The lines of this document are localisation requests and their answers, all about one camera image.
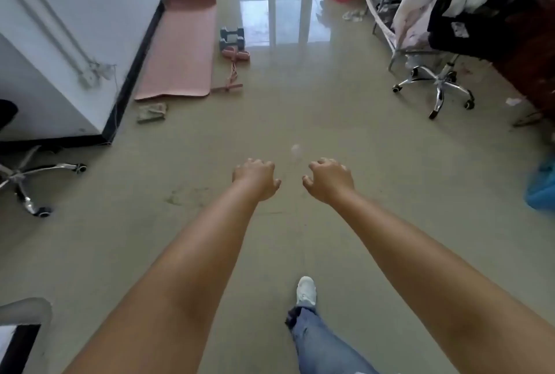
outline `white wall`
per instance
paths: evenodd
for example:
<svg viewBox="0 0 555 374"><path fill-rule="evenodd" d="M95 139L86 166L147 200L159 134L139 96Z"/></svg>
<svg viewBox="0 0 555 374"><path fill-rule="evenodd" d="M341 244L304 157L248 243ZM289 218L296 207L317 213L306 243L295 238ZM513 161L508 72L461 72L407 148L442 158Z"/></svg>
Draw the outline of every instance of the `white wall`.
<svg viewBox="0 0 555 374"><path fill-rule="evenodd" d="M119 88L160 0L47 0L89 56L116 65ZM0 34L84 115L97 133L116 98L115 80L80 84L75 70L18 0L0 0Z"/></svg>
<svg viewBox="0 0 555 374"><path fill-rule="evenodd" d="M19 108L0 140L95 134L94 126L0 35L0 98Z"/></svg>

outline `blue jeans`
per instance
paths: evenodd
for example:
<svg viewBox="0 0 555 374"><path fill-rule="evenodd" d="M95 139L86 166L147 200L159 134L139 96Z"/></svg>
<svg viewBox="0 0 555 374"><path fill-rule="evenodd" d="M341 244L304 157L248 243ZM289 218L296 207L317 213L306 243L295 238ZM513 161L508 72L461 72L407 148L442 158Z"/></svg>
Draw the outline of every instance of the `blue jeans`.
<svg viewBox="0 0 555 374"><path fill-rule="evenodd" d="M334 335L308 301L290 310L285 324L295 341L301 374L379 374L356 350Z"/></svg>

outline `yoga mat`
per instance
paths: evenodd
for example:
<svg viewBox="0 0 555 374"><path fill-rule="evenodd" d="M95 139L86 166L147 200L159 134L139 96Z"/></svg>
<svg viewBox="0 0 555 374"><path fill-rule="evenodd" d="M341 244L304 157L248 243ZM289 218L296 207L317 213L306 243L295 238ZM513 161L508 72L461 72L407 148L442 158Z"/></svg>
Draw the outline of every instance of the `yoga mat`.
<svg viewBox="0 0 555 374"><path fill-rule="evenodd" d="M135 100L208 95L215 39L216 0L167 0Z"/></svg>

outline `shiny floor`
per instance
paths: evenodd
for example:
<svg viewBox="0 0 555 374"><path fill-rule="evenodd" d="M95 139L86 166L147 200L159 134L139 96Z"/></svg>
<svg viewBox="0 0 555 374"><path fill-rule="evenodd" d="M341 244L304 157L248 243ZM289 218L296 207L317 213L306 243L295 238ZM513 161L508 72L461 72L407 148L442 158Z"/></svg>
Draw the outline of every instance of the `shiny floor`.
<svg viewBox="0 0 555 374"><path fill-rule="evenodd" d="M555 322L555 219L522 200L545 153L537 128L512 130L523 106L486 63L465 59L460 82L476 108L448 92L391 92L389 50L372 21L342 15L361 0L218 0L218 25L246 31L242 92L170 99L164 122L137 125L130 104L111 147L66 150L89 171L36 177L55 213L26 215L0 195L0 304L52 302L46 356L59 373L179 229L229 185L247 157L272 159L283 179L260 205L221 306L200 373L294 373L283 321L296 281L311 275L322 316L382 373L454 368L378 270L349 227L301 186L310 160L338 158L356 186L466 258ZM214 84L229 63L216 56ZM299 144L302 162L291 156Z"/></svg>

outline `white sneaker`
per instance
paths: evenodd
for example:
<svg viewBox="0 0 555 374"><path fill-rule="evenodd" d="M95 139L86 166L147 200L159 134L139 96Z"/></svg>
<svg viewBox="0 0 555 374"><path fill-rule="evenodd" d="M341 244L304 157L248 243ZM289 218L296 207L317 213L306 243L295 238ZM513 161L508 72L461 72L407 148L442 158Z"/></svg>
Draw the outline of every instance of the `white sneaker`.
<svg viewBox="0 0 555 374"><path fill-rule="evenodd" d="M297 285L297 305L301 301L309 301L310 304L316 305L316 285L309 276L303 276Z"/></svg>

